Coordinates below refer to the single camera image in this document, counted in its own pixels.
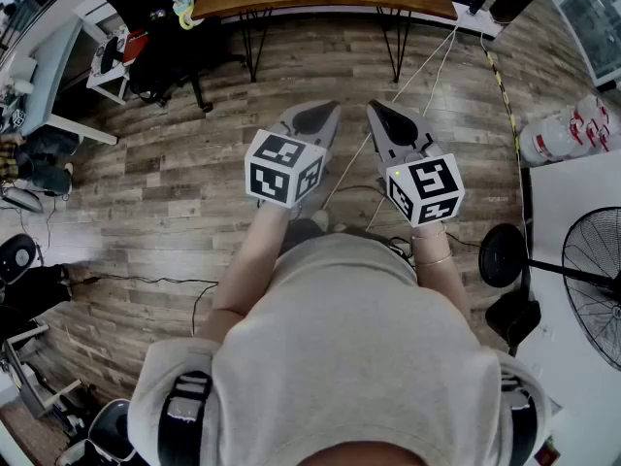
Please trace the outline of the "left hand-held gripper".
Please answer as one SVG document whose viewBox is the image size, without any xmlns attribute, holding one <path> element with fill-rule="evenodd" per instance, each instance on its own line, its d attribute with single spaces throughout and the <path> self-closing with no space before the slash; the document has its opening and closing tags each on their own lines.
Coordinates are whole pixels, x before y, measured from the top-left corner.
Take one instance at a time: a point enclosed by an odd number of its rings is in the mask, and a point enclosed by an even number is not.
<svg viewBox="0 0 621 466">
<path fill-rule="evenodd" d="M 245 154 L 246 194 L 291 209 L 319 185 L 341 119 L 336 100 L 285 110 L 256 132 Z"/>
</svg>

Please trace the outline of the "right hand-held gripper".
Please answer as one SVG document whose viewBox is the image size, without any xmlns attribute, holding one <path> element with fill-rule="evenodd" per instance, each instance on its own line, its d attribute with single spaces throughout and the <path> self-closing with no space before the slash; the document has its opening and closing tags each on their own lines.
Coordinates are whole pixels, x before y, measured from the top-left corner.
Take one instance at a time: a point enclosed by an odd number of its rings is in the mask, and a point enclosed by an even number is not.
<svg viewBox="0 0 621 466">
<path fill-rule="evenodd" d="M 385 194 L 412 227 L 457 215 L 465 188 L 455 156 L 427 119 L 395 102 L 372 100 L 367 116 Z"/>
</svg>

